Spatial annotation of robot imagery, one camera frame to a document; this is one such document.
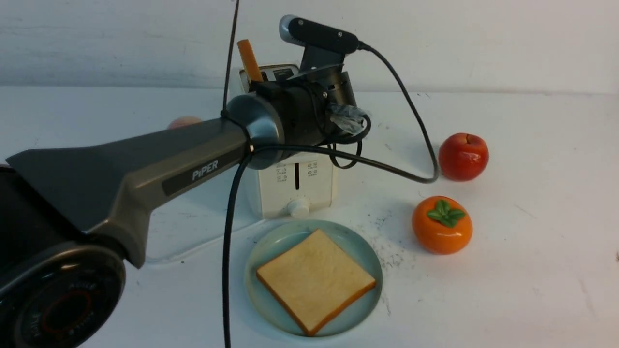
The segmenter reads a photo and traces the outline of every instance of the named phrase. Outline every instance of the bread slice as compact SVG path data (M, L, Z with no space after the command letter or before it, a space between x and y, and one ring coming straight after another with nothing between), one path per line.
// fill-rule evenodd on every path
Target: bread slice
M307 336L376 287L376 279L320 229L256 274Z

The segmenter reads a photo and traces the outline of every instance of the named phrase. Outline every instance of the white table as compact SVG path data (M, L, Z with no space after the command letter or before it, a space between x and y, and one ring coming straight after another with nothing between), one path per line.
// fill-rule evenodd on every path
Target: white table
M173 118L219 114L221 91L0 88L0 158L31 147L84 146L163 129ZM616 347L619 344L619 97L412 94L436 144L482 136L486 172L431 185L357 165L340 173L339 198L311 214L355 229L375 248L382 301L357 329L297 342L246 299L242 269L269 221L232 242L234 347ZM374 128L364 155L429 175L430 160L404 98L358 93ZM157 209L148 254L162 257L221 236L233 171ZM363 185L365 193L359 187ZM413 207L445 195L470 212L475 232L452 256L423 251ZM241 194L235 230L256 223ZM83 346L223 347L221 239L167 266L128 266L116 311Z

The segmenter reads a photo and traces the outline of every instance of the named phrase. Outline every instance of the plate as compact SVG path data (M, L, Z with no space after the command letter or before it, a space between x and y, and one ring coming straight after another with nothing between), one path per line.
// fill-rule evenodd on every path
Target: plate
M353 302L340 315L323 326L314 337L342 334L359 325L376 308L383 290L383 270L376 252L359 234L348 227L324 220L300 220L277 227L262 237L249 254L245 266L245 287L249 300L258 313L271 325L296 336L303 331L275 297L256 277L256 270L263 264L283 254L303 241L317 228L326 233L340 248L376 279L376 287Z

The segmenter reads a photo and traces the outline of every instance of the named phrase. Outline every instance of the persimmon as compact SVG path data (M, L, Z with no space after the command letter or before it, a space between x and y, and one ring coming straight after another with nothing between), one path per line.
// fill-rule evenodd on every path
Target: persimmon
M469 244L473 222L458 202L443 196L424 199L413 211L413 231L426 250L453 254Z

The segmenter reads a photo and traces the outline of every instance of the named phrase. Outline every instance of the red apple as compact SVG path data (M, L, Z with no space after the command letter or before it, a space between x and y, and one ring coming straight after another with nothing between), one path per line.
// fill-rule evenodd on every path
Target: red apple
M456 133L447 138L438 151L438 163L443 176L454 181L468 181L486 169L490 154L482 138Z
M202 120L195 116L183 116L183 117L179 117L175 119L174 121L172 121L172 123L168 125L168 129L185 127L185 126L189 126L190 124L200 123L200 122L202 122Z

